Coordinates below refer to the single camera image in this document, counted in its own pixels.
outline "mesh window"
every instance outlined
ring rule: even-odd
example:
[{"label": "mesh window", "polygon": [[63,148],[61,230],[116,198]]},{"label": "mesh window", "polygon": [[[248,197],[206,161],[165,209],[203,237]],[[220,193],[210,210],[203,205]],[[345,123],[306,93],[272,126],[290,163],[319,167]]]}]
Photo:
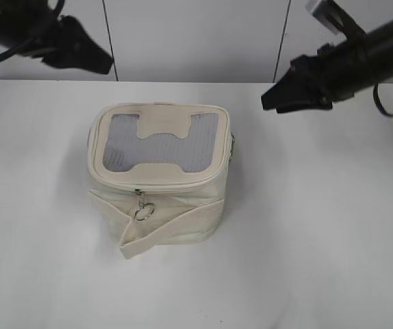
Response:
[{"label": "mesh window", "polygon": [[110,123],[103,165],[108,171],[124,172],[140,163],[175,163],[185,173],[198,173],[212,163],[218,130],[218,115],[192,115],[189,135],[180,139],[173,134],[137,137],[136,114],[115,114]]}]

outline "bag lid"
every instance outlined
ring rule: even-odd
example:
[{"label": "bag lid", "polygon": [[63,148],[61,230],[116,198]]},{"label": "bag lid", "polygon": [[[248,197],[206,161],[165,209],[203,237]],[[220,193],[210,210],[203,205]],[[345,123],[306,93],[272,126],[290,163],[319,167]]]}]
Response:
[{"label": "bag lid", "polygon": [[191,188],[229,160],[229,115],[216,106],[121,104],[95,120],[88,143],[92,177],[133,191]]}]

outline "bag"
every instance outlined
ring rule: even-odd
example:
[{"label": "bag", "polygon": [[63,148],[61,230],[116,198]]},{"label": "bag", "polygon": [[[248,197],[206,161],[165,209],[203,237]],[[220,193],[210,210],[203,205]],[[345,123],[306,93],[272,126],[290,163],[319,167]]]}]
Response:
[{"label": "bag", "polygon": [[126,259],[213,234],[233,142],[229,115],[216,106],[129,103],[102,111],[88,139],[90,195]]}]

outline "zipper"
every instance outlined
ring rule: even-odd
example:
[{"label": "zipper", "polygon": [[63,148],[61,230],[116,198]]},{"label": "zipper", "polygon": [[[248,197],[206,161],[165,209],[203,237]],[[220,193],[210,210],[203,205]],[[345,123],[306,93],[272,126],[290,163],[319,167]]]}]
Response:
[{"label": "zipper", "polygon": [[[95,122],[93,124],[93,126],[90,128],[89,131],[89,143],[88,146],[89,148],[91,148],[92,150],[92,156],[89,157],[88,159],[88,168],[89,168],[89,172],[91,174],[91,176],[94,178],[94,180],[96,180],[99,184],[101,184],[102,186],[105,186],[107,188],[112,189],[113,191],[117,191],[119,193],[122,192],[127,192],[127,193],[135,193],[134,191],[140,191],[140,189],[137,188],[137,185],[126,185],[126,186],[122,186],[119,183],[113,183],[113,182],[108,182],[105,181],[104,179],[102,179],[99,175],[97,175],[96,171],[90,170],[94,167],[93,162],[94,162],[94,153],[96,152],[96,148],[97,148],[97,135],[99,133],[99,126],[100,126],[100,122],[103,118],[103,115],[110,109],[112,109],[115,106],[110,106],[107,108],[104,108],[101,113],[99,113],[99,115],[97,116],[97,118],[95,119]],[[235,144],[235,137],[233,134],[231,134],[231,138],[228,138],[229,141],[226,141],[226,144],[230,144],[230,152],[227,155],[227,166],[229,165],[229,163],[231,162],[231,159],[233,157],[233,150],[234,150],[234,144]],[[168,188],[162,188],[162,186],[146,186],[144,189],[145,191],[141,193],[145,194],[145,193],[149,193],[150,195],[168,195],[168,194],[176,194],[176,193],[187,193],[187,192],[192,192],[197,190],[198,188],[200,188],[201,186],[204,186],[204,184],[207,184],[207,182],[215,180],[223,171],[225,170],[225,167],[222,166],[219,168],[219,170],[217,172],[215,172],[215,174],[213,174],[212,177],[204,180],[204,181],[200,181],[200,182],[193,182],[191,184],[186,184],[186,185],[191,185],[188,187],[183,187],[183,185],[179,185],[179,184],[175,184],[175,185],[169,185]]]}]

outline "white table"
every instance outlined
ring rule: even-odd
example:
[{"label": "white table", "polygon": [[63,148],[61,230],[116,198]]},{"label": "white table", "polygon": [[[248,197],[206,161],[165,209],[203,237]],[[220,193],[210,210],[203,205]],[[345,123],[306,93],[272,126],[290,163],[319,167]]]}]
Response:
[{"label": "white table", "polygon": [[[264,112],[267,87],[0,81],[0,328],[393,328],[393,120],[370,91]],[[230,111],[225,221],[206,242],[126,261],[90,205],[88,129],[127,101]]]}]

